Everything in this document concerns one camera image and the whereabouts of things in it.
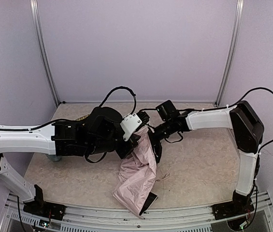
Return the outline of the pink and black umbrella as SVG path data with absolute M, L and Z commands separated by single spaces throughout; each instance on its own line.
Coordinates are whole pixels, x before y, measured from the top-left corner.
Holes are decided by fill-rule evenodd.
M 130 155 L 121 161 L 118 184 L 113 197 L 138 218 L 158 198 L 151 192 L 156 182 L 164 181 L 170 174 L 157 178 L 156 156 L 150 143 L 151 130 L 145 126 L 136 135 L 140 136 L 138 145 Z

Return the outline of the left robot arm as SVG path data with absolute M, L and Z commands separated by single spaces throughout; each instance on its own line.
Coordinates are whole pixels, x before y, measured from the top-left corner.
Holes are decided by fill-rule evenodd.
M 96 107 L 81 120 L 56 119 L 36 127 L 0 125 L 0 182 L 24 203 L 24 211 L 62 220 L 66 207 L 47 202 L 43 190 L 26 181 L 4 153 L 43 153 L 55 158 L 116 152 L 129 155 L 138 144 L 136 131 L 144 124 L 140 114 L 122 116 L 110 107 Z

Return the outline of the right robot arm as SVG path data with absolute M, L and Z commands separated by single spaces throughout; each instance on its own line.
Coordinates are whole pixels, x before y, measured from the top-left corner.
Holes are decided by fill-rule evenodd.
M 259 171 L 259 149 L 261 147 L 264 125 L 247 101 L 220 109 L 178 110 L 168 100 L 156 107 L 163 123 L 149 133 L 150 142 L 160 161 L 161 140 L 174 133 L 209 128 L 228 128 L 233 131 L 240 158 L 236 188 L 232 200 L 212 206 L 216 220 L 235 217 L 253 211 L 251 195 L 256 190 L 256 177 Z

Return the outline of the yellow woven bamboo tray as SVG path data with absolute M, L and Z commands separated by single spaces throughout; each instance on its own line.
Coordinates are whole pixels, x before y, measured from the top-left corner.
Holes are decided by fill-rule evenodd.
M 89 117 L 89 116 L 90 116 L 90 114 L 85 115 L 85 116 L 82 116 L 82 117 L 80 117 L 80 118 L 76 119 L 76 121 L 81 121 L 81 120 L 84 120 L 84 119 L 86 119 L 86 118 L 87 118 L 87 117 Z

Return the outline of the light blue cup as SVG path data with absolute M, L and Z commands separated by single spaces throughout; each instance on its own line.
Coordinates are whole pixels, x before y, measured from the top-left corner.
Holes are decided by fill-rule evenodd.
M 57 156 L 46 156 L 50 161 L 52 162 L 59 162 L 61 161 L 61 157 L 57 157 Z

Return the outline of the aluminium front rail frame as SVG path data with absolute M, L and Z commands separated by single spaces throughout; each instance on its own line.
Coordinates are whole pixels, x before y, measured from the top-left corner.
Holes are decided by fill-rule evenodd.
M 18 211 L 17 207 L 16 196 L 9 194 L 1 215 L 0 232 L 9 231 L 19 219 L 30 229 L 35 227 L 46 232 L 211 232 L 218 223 L 222 231 L 228 231 L 231 221 L 215 219 L 210 205 L 149 209 L 140 219 L 125 209 L 69 204 L 62 220 L 53 219 L 49 225 L 42 226 L 45 218 Z

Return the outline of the right aluminium corner post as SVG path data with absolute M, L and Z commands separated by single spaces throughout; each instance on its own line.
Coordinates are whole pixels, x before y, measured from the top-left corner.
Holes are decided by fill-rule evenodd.
M 226 64 L 225 68 L 223 71 L 223 77 L 222 81 L 219 87 L 219 91 L 216 97 L 215 105 L 220 106 L 226 87 L 227 83 L 230 77 L 230 71 L 233 63 L 233 58 L 235 55 L 236 51 L 236 45 L 237 45 L 237 40 L 238 36 L 240 33 L 240 26 L 241 26 L 241 21 L 242 21 L 242 14 L 243 14 L 243 9 L 244 9 L 244 0 L 237 0 L 236 2 L 236 11 L 235 11 L 235 18 L 234 18 L 234 23 L 233 23 L 233 28 L 232 28 L 232 34 L 231 34 L 231 40 L 230 40 L 230 46 L 228 50 L 228 55 L 226 59 Z

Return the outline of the aluminium corner post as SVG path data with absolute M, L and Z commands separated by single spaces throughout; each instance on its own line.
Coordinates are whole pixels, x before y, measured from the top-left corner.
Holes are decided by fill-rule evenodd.
M 226 59 L 226 64 L 225 68 L 223 71 L 223 77 L 222 81 L 219 87 L 219 91 L 216 97 L 215 105 L 220 106 L 226 87 L 227 83 L 230 77 L 230 71 L 233 63 L 233 58 L 235 55 L 236 51 L 236 45 L 237 45 L 237 40 L 238 36 L 240 33 L 240 26 L 241 26 L 241 21 L 242 21 L 242 14 L 243 14 L 243 9 L 244 9 L 244 0 L 237 0 L 236 2 L 236 11 L 235 11 L 235 18 L 234 18 L 234 23 L 233 23 L 233 28 L 232 28 L 232 34 L 231 34 L 231 40 L 230 40 L 230 46 L 228 50 L 228 55 Z
M 35 28 L 35 33 L 37 36 L 39 51 L 40 51 L 40 55 L 42 59 L 42 64 L 43 64 L 43 68 L 46 75 L 46 81 L 49 85 L 49 89 L 50 89 L 55 107 L 58 108 L 58 106 L 60 105 L 60 99 L 59 99 L 57 88 L 52 76 L 52 72 L 51 72 L 51 68 L 50 68 L 50 64 L 49 64 L 49 60 L 47 56 L 47 51 L 46 51 L 46 47 L 45 47 L 45 43 L 43 39 L 43 30 L 42 30 L 40 15 L 39 15 L 38 1 L 30 0 L 29 3 L 31 8 L 31 14 L 32 14 L 34 28 Z

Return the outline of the left aluminium corner post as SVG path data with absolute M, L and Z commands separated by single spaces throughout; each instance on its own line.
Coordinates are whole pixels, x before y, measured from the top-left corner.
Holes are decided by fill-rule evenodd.
M 46 47 L 45 47 L 45 43 L 43 39 L 43 30 L 42 30 L 40 15 L 39 15 L 38 1 L 30 0 L 29 3 L 31 8 L 31 14 L 32 14 L 34 28 L 35 28 L 35 33 L 37 36 L 39 51 L 40 51 L 40 55 L 42 59 L 42 64 L 43 64 L 43 68 L 46 75 L 46 81 L 49 85 L 49 89 L 50 89 L 55 107 L 58 108 L 58 106 L 60 105 L 60 99 L 59 99 L 57 88 L 52 76 L 52 72 L 51 72 L 51 68 L 50 68 L 50 64 L 49 64 L 49 60 L 47 56 L 47 51 L 46 51 Z

